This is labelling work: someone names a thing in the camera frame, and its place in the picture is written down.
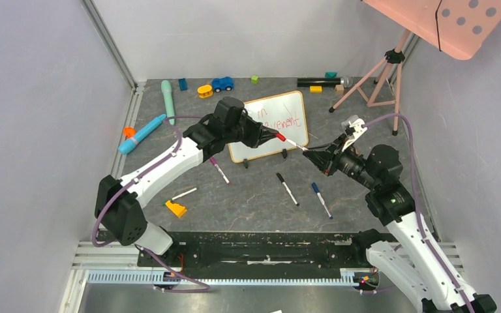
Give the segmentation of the purple capped whiteboard marker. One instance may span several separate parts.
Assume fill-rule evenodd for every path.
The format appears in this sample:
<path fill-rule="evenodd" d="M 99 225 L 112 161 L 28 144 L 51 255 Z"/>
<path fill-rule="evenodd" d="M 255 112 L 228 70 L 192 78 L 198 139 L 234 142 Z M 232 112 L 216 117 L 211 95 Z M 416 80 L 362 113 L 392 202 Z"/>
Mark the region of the purple capped whiteboard marker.
<path fill-rule="evenodd" d="M 219 166 L 217 161 L 212 156 L 209 158 L 209 160 L 212 163 L 212 165 L 214 165 L 214 167 L 217 169 L 221 177 L 224 179 L 225 183 L 227 185 L 231 185 L 229 178 L 227 178 L 227 176 L 225 175 L 225 173 L 223 172 L 222 168 Z"/>

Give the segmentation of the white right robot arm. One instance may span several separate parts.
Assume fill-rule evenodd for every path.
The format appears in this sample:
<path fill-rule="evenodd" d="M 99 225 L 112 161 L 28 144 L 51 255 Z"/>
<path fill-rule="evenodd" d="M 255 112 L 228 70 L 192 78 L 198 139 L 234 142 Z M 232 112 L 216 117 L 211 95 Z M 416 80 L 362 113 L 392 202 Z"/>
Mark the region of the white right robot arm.
<path fill-rule="evenodd" d="M 367 207 L 404 248 L 396 253 L 376 230 L 352 238 L 351 259 L 383 272 L 418 312 L 496 312 L 488 294 L 478 293 L 460 275 L 430 233 L 414 197 L 400 181 L 398 150 L 376 145 L 367 158 L 340 136 L 334 142 L 303 152 L 324 175 L 341 172 L 368 189 Z"/>

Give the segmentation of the white whiteboard orange frame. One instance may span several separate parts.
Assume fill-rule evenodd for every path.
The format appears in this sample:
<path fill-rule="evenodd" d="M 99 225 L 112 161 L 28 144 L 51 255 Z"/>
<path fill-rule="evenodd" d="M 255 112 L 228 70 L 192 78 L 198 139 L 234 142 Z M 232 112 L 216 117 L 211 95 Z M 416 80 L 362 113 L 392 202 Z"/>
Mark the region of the white whiteboard orange frame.
<path fill-rule="evenodd" d="M 245 103 L 245 108 L 255 121 L 279 131 L 285 138 L 298 145 L 306 146 L 308 144 L 309 133 L 301 92 L 292 91 L 248 101 Z M 232 162 L 241 163 L 244 160 L 266 157 L 280 153 L 284 149 L 291 150 L 296 147 L 291 143 L 274 139 L 255 149 L 242 143 L 231 143 L 228 148 Z"/>

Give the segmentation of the red capped whiteboard marker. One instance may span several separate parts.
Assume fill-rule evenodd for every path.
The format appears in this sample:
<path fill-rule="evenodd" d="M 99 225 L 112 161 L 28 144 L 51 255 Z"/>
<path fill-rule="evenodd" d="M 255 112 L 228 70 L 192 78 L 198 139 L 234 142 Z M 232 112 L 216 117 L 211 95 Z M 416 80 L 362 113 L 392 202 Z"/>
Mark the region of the red capped whiteboard marker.
<path fill-rule="evenodd" d="M 302 151 L 308 151 L 308 149 L 306 147 L 304 147 L 304 146 L 302 146 L 302 145 L 300 145 L 300 144 L 296 143 L 295 141 L 290 140 L 288 138 L 286 138 L 285 142 L 290 143 L 291 145 L 293 145 L 294 147 L 299 148 Z"/>

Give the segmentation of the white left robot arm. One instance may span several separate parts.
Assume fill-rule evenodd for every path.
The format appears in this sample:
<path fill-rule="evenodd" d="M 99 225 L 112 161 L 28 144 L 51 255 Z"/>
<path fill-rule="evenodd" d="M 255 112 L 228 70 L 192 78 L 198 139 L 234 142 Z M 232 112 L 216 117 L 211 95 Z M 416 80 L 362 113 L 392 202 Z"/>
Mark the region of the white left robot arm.
<path fill-rule="evenodd" d="M 255 121 L 242 101 L 221 99 L 213 113 L 198 119 L 184 132 L 175 130 L 177 141 L 161 155 L 134 172 L 118 179 L 101 179 L 95 204 L 93 230 L 104 226 L 123 246 L 136 245 L 154 252 L 162 265 L 172 265 L 179 249 L 168 232 L 147 221 L 143 208 L 164 187 L 185 172 L 201 165 L 224 150 L 229 143 L 252 149 L 269 140 L 285 137 L 277 130 Z"/>

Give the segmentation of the red marker cap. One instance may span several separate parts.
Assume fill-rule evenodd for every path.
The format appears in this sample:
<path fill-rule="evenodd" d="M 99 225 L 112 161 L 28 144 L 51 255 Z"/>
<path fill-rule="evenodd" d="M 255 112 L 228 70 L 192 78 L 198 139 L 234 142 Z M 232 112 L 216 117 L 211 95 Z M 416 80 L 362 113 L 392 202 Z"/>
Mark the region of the red marker cap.
<path fill-rule="evenodd" d="M 277 139 L 279 139 L 281 142 L 286 142 L 286 137 L 284 137 L 284 136 L 283 136 L 282 134 L 280 134 L 280 133 L 277 133 L 277 134 L 275 135 L 275 137 L 276 137 Z"/>

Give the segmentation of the blue capped whiteboard marker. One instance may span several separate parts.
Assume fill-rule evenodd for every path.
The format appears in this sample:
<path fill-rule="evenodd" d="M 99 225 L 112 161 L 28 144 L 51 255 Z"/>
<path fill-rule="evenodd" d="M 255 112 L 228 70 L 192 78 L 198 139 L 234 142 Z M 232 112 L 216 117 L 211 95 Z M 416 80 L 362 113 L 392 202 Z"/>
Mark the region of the blue capped whiteboard marker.
<path fill-rule="evenodd" d="M 311 187 L 314 190 L 314 192 L 316 193 L 320 203 L 322 204 L 322 207 L 326 210 L 326 213 L 328 214 L 329 219 L 330 220 L 333 219 L 333 215 L 332 215 L 331 211 L 328 209 L 327 204 L 321 195 L 320 189 L 318 188 L 318 185 L 315 182 L 312 182 Z"/>

